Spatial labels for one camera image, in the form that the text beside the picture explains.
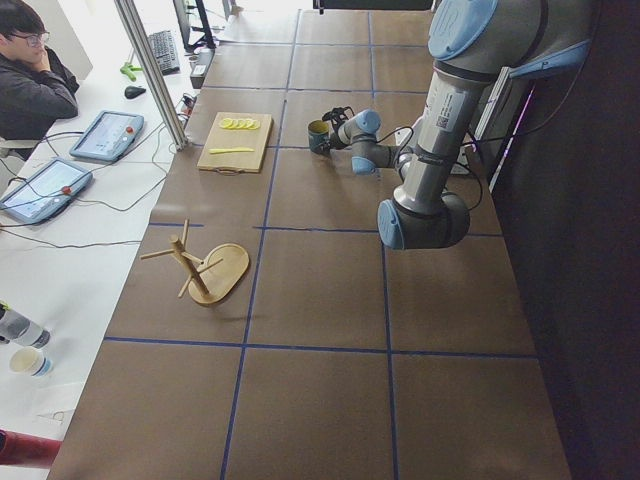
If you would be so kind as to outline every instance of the red object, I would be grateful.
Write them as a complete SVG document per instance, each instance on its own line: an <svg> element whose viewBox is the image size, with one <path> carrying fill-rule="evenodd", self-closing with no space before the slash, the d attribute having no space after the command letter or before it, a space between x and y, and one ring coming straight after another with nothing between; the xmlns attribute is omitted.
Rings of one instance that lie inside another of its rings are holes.
<svg viewBox="0 0 640 480"><path fill-rule="evenodd" d="M0 465L50 468L62 442L0 430Z"/></svg>

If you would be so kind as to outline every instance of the black keyboard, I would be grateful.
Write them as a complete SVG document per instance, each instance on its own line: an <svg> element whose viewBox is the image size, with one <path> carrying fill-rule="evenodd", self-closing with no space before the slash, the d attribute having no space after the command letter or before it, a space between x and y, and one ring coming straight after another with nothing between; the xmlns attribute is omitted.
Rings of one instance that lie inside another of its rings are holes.
<svg viewBox="0 0 640 480"><path fill-rule="evenodd" d="M149 44L163 75L180 70L178 50L176 49L176 43L173 41L171 30L152 33L149 35Z"/></svg>

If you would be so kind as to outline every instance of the white table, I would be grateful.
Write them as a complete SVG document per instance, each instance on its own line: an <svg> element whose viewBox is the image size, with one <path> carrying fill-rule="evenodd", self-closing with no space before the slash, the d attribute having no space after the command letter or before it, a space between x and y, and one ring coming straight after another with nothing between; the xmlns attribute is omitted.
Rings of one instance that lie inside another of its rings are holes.
<svg viewBox="0 0 640 480"><path fill-rule="evenodd" d="M136 72L138 80L133 83L122 75L118 69L126 52L120 58L119 63L109 61L94 68L76 95L79 116L56 122L49 134L83 131L103 109L142 114L145 127L137 142L160 125L160 113L150 91L133 100L125 99L126 86L146 87L146 81L140 72ZM181 73L164 77L176 103L183 93L194 94L186 58L183 62ZM75 162L68 152L77 138L54 138L51 142L61 157ZM156 132L130 155L96 170L93 183L79 198L126 208L163 178L158 165L168 170L173 153L166 130ZM20 175L31 175L53 155L46 143L41 144ZM91 169L102 166L78 163ZM161 187L126 212L74 201L43 225L11 231L57 245L139 242ZM13 221L0 213L0 222ZM0 232L0 299L51 331L44 351L54 364L53 371L42 378L16 375L9 370L9 359L19 346L0 346L0 428L64 437L137 250L137 243L56 249ZM43 469L0 466L3 480L43 479L47 473Z"/></svg>

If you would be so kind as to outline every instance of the person's hand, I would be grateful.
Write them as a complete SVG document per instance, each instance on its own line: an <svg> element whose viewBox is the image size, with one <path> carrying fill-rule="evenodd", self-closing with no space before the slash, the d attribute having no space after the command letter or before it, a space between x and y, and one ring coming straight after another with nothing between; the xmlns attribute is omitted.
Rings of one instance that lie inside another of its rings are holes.
<svg viewBox="0 0 640 480"><path fill-rule="evenodd" d="M43 50L42 56L39 60L28 63L27 66L35 72L50 72L51 64L49 63L49 55L46 50Z"/></svg>

